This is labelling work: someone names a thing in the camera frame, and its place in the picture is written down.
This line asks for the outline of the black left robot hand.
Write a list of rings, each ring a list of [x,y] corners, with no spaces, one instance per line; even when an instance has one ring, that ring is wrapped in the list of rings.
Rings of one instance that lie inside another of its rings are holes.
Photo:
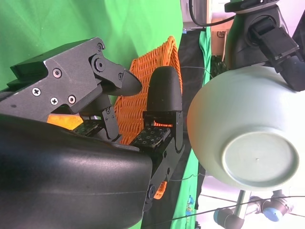
[[[305,90],[305,62],[301,56],[288,55],[281,58],[276,62],[274,68],[292,90],[296,92]]]

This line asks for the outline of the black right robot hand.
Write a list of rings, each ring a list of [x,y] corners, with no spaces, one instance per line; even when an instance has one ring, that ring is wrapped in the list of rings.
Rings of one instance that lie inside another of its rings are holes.
[[[142,84],[104,48],[95,37],[12,66],[0,93],[1,228],[127,229],[171,178],[185,149],[177,71],[153,72],[144,126],[122,145],[109,97]]]

